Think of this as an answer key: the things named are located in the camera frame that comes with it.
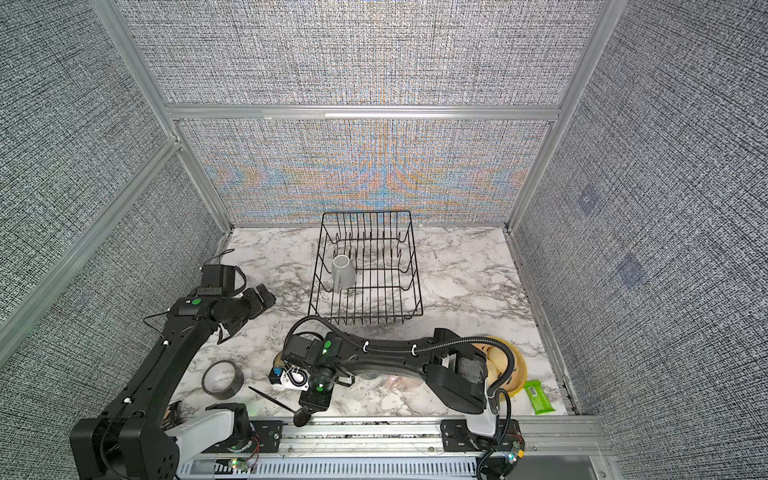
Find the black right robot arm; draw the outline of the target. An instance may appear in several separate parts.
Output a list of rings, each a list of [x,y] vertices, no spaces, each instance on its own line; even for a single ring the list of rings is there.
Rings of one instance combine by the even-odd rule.
[[[308,315],[289,330],[280,358],[307,378],[293,414],[297,427],[329,408],[343,377],[368,374],[422,380],[445,406],[465,415],[471,434],[490,445],[502,442],[511,423],[511,399],[503,385],[516,360],[508,345],[491,337],[461,337],[437,328],[415,340],[370,339]]]

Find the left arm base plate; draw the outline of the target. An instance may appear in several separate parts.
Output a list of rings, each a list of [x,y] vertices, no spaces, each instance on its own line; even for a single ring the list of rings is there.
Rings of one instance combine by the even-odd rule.
[[[277,453],[284,423],[281,420],[252,420],[251,433],[235,443],[219,442],[205,450],[206,454]]]

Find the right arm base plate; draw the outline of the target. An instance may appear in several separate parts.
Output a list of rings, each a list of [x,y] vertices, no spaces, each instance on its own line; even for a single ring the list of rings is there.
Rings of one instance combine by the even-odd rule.
[[[442,420],[440,434],[443,449],[448,453],[481,453],[491,448],[499,452],[514,452],[526,449],[520,425],[517,420],[498,420],[496,432],[490,437],[472,433],[465,419]]]

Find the white ceramic mug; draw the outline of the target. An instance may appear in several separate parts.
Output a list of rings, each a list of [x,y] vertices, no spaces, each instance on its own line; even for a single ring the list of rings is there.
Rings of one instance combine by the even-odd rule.
[[[356,269],[354,262],[345,254],[337,255],[332,261],[333,291],[341,292],[353,288],[356,284]]]

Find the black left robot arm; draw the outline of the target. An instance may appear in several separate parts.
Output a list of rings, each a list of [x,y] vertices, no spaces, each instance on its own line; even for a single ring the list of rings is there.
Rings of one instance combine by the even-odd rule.
[[[173,479],[178,468],[211,446],[248,447],[253,432],[247,409],[218,403],[176,429],[163,421],[187,367],[213,334],[230,340],[276,297],[250,287],[242,270],[205,265],[198,287],[165,312],[165,324],[133,377],[96,418],[79,420],[69,435],[82,479]]]

